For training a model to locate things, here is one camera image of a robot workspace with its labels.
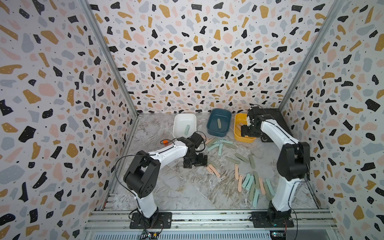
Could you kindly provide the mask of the olive knife lowest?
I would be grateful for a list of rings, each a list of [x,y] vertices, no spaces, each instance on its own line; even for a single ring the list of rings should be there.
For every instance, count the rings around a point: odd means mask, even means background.
[[[250,191],[249,191],[249,201],[250,201],[250,202],[252,202],[253,199],[254,199],[255,190],[256,190],[256,185],[255,185],[255,184],[252,184],[251,189],[250,189]]]

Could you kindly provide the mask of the white storage box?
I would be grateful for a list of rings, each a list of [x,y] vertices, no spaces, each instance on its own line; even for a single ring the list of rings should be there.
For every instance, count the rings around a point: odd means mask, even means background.
[[[185,135],[185,128],[190,125],[188,135]],[[197,130],[197,117],[194,114],[178,114],[174,119],[173,137],[189,138]]]

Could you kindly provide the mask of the olive knife bottom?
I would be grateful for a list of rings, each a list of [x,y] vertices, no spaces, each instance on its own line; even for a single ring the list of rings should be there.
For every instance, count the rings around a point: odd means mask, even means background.
[[[254,178],[255,178],[256,189],[260,189],[259,175],[257,172],[254,172]]]

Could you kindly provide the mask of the pink knife pair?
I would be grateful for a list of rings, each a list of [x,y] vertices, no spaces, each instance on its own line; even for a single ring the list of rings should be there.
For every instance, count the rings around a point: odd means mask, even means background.
[[[210,174],[213,174],[213,170],[210,168],[210,167],[206,167],[207,171],[210,173]]]
[[[212,172],[213,172],[218,178],[221,177],[220,173],[216,170],[216,168],[215,168],[212,164],[209,164],[208,167],[212,170]]]

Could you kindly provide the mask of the olive knife upper right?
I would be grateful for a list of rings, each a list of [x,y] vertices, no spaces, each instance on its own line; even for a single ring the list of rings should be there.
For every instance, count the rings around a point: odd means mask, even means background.
[[[233,144],[229,144],[229,143],[223,143],[224,146],[228,147],[228,148],[231,148],[231,149],[237,149],[237,147]]]

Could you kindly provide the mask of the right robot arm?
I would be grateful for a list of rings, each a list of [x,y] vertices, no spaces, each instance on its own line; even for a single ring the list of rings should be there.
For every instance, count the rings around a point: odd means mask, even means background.
[[[280,175],[278,188],[270,201],[266,220],[280,224],[292,213],[291,203],[297,187],[310,171],[310,145],[291,136],[278,121],[259,107],[248,109],[246,124],[241,126],[243,137],[268,136],[279,148],[277,170]]]

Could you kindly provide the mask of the black case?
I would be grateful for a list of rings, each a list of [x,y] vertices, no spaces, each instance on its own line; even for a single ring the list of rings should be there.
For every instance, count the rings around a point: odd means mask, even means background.
[[[280,112],[279,109],[271,109],[271,108],[268,108],[268,109],[261,109],[260,110],[260,114],[261,115],[271,115],[273,119],[275,119],[278,124],[288,133],[292,136],[292,133],[291,133],[291,129],[290,127],[287,125],[284,117],[283,117],[283,114]],[[263,143],[272,143],[273,141],[271,140],[270,137],[268,137],[266,134],[263,134],[261,136],[261,141]]]

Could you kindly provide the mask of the aluminium front rail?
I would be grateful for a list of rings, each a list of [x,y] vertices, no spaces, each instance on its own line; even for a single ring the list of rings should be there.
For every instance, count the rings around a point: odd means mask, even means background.
[[[85,240],[340,240],[327,210],[295,210],[274,226],[263,210],[161,211],[154,227],[144,227],[130,211],[92,212]]]

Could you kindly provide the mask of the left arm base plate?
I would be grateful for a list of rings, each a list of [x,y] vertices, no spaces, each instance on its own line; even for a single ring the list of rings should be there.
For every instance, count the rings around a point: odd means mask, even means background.
[[[170,229],[173,214],[171,212],[155,212],[150,218],[140,212],[132,215],[130,229]]]

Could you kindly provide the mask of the olive knife centre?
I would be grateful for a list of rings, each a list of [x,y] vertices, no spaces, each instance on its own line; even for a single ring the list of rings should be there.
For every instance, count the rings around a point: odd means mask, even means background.
[[[237,165],[239,165],[241,163],[239,160],[236,160],[236,159],[228,157],[228,156],[225,156],[225,159],[232,162],[232,163],[235,163]]]

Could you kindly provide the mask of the olive knife pair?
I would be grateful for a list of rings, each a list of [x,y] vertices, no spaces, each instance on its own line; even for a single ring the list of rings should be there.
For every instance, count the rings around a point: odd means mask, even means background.
[[[212,165],[215,167],[214,163],[212,161],[207,161],[208,165]]]
[[[222,128],[221,119],[217,119],[218,129]]]

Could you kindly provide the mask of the olive knife top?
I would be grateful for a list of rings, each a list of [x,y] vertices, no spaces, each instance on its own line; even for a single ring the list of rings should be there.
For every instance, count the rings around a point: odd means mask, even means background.
[[[218,140],[218,138],[211,138],[206,142],[206,146],[211,146],[215,144],[215,142]]]

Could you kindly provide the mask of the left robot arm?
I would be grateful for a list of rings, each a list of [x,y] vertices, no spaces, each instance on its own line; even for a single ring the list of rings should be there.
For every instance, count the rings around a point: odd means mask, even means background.
[[[116,177],[117,182],[133,194],[138,204],[138,211],[145,220],[152,220],[158,214],[159,208],[155,203],[153,191],[157,185],[160,170],[175,160],[182,159],[183,167],[206,167],[208,156],[199,150],[200,145],[206,144],[206,138],[199,131],[190,137],[179,137],[168,140],[164,148],[146,152],[139,151],[132,155],[133,160],[125,172],[123,180]]]

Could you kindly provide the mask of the mint knife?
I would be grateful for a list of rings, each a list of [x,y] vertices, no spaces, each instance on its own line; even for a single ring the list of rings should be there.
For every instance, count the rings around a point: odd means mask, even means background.
[[[207,150],[208,150],[208,151],[211,151],[211,150],[213,150],[213,149],[215,149],[215,148],[218,148],[219,146],[220,146],[219,143],[217,143],[217,144],[213,144],[213,145],[211,145]]]
[[[185,134],[185,135],[188,135],[189,130],[190,130],[190,125],[187,125],[186,128],[185,128],[185,132],[184,132],[184,134]]]
[[[250,177],[251,175],[248,173],[247,175],[246,175],[246,177],[245,177],[245,179],[243,180],[243,184],[242,184],[242,187],[243,187],[243,189],[246,189],[246,185],[247,185],[247,183],[248,183],[248,178]]]
[[[248,183],[247,183],[247,185],[246,185],[246,190],[247,191],[250,191],[251,190],[251,187],[252,187],[252,185],[253,185],[253,183],[254,183],[254,180],[255,180],[255,178],[254,178],[254,176],[250,176],[249,178],[248,178]]]
[[[233,145],[232,141],[228,141],[228,140],[224,140],[224,139],[220,139],[219,142]]]
[[[224,147],[224,144],[223,144],[223,143],[220,143],[220,144],[219,144],[219,149],[218,149],[218,156],[219,156],[219,157],[222,156],[223,147]]]
[[[273,186],[271,184],[271,181],[269,179],[266,179],[266,184],[267,184],[267,187],[268,187],[268,190],[269,190],[270,194],[272,196],[274,196],[275,195],[275,191],[274,191]]]

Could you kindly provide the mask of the olive knife far right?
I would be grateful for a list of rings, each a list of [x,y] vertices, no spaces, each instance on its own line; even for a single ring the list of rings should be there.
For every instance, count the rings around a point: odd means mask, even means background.
[[[256,164],[255,164],[255,159],[254,159],[253,154],[249,154],[249,160],[250,160],[250,164],[251,164],[252,169],[255,169]]]

